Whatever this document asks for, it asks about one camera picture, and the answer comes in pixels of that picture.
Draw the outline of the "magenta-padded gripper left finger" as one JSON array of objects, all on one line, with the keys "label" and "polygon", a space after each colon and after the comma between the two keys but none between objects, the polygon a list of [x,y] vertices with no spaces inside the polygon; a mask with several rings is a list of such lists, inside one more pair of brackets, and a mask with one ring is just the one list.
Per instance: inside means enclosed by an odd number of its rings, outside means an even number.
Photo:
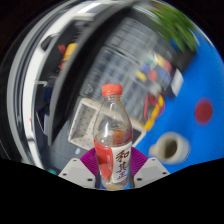
[{"label": "magenta-padded gripper left finger", "polygon": [[99,167],[95,149],[92,148],[80,159],[72,158],[60,172],[59,177],[84,188],[97,188]]}]

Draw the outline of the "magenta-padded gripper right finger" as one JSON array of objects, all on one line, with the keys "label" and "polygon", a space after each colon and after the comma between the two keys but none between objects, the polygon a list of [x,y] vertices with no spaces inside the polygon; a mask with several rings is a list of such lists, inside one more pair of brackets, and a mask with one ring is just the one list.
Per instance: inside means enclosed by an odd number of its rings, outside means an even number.
[{"label": "magenta-padded gripper right finger", "polygon": [[136,148],[131,149],[129,186],[140,188],[169,175],[160,161],[148,158]]}]

